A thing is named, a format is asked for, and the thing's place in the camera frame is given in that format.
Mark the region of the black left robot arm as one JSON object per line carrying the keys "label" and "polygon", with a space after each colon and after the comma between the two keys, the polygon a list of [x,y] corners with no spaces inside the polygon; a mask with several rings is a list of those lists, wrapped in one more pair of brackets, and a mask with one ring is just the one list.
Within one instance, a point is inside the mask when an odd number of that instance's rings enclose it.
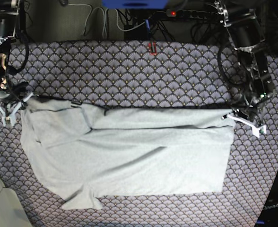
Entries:
{"label": "black left robot arm", "polygon": [[214,5],[237,52],[238,64],[245,71],[243,105],[257,109],[273,96],[275,86],[268,69],[265,36],[255,9],[226,0],[216,0]]}

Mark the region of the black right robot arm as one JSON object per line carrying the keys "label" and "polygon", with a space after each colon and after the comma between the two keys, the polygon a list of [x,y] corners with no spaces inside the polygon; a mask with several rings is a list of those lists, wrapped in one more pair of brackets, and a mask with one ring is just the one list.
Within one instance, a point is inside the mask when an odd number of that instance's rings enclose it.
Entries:
{"label": "black right robot arm", "polygon": [[[0,0],[0,91],[11,89],[8,74],[15,76],[25,67],[29,56],[27,36],[20,30],[22,0]],[[12,40],[18,39],[26,48],[25,58],[19,68],[9,65]]]}

